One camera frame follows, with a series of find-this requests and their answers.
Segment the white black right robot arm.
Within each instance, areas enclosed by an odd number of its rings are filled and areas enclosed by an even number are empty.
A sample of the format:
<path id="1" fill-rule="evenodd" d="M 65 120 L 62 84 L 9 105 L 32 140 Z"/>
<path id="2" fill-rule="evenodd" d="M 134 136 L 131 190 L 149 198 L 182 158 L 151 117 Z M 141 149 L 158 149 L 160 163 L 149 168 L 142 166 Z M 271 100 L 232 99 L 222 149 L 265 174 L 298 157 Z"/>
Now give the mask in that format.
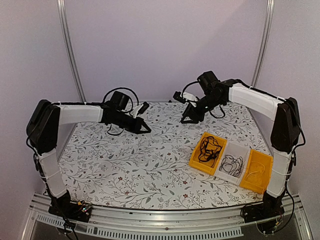
<path id="1" fill-rule="evenodd" d="M 234 103 L 269 118 L 272 128 L 268 148 L 272 151 L 273 165 L 270 181 L 263 193 L 262 203 L 247 204 L 241 209 L 246 222 L 273 218 L 284 213 L 283 197 L 289 194 L 288 181 L 296 166 L 296 149 L 305 139 L 300 121 L 298 102 L 295 98 L 283 98 L 249 86 L 241 79 L 219 80 L 212 71 L 202 73 L 194 84 L 198 84 L 204 96 L 198 98 L 186 88 L 176 92 L 174 98 L 188 103 L 181 118 L 183 124 L 197 124 L 205 114 L 217 106 Z"/>

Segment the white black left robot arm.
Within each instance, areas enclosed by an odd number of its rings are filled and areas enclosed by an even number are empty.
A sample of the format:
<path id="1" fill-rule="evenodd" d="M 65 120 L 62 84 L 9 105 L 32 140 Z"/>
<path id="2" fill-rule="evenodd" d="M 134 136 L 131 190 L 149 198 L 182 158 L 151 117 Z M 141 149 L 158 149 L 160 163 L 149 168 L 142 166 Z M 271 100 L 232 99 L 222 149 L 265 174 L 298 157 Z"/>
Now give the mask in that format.
<path id="1" fill-rule="evenodd" d="M 130 96 L 120 92 L 119 88 L 111 90 L 110 94 L 110 100 L 101 102 L 50 102 L 46 99 L 38 102 L 26 127 L 26 145 L 33 151 L 35 168 L 51 199 L 50 214 L 87 222 L 92 212 L 91 203 L 71 200 L 63 181 L 59 159 L 64 149 L 61 141 L 65 125 L 100 123 L 115 125 L 136 135 L 151 132 L 140 117 L 150 106 L 147 102 L 136 101 L 131 104 L 131 109 L 126 109 Z"/>

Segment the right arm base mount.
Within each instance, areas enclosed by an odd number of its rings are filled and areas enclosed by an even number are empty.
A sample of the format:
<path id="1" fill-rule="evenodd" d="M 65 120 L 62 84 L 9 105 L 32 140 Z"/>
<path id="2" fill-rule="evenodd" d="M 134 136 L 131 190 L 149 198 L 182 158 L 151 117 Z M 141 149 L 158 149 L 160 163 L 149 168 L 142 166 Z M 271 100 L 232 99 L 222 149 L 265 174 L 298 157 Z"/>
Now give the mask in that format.
<path id="1" fill-rule="evenodd" d="M 280 205 L 279 209 L 269 213 L 265 212 L 264 204 L 245 204 L 240 210 L 240 216 L 245 223 L 257 222 L 257 230 L 264 236 L 274 235 L 284 229 L 293 218 L 295 212 L 295 203 L 293 202 L 290 216 L 286 223 L 284 220 L 284 208 Z"/>

